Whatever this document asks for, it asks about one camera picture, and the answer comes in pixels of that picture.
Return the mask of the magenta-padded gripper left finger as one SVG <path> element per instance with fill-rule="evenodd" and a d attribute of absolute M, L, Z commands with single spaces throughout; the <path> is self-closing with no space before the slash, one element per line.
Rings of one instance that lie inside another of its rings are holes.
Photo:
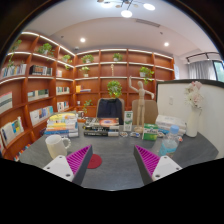
<path fill-rule="evenodd" d="M 57 156 L 44 167 L 44 170 L 81 185 L 92 154 L 92 146 L 88 145 L 68 156 Z"/>

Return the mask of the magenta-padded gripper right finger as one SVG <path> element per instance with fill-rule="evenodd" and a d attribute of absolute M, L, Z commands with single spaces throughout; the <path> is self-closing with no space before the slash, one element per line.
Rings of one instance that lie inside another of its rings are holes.
<path fill-rule="evenodd" d="M 169 156 L 157 156 L 138 145 L 134 146 L 134 157 L 145 185 L 181 170 Z"/>

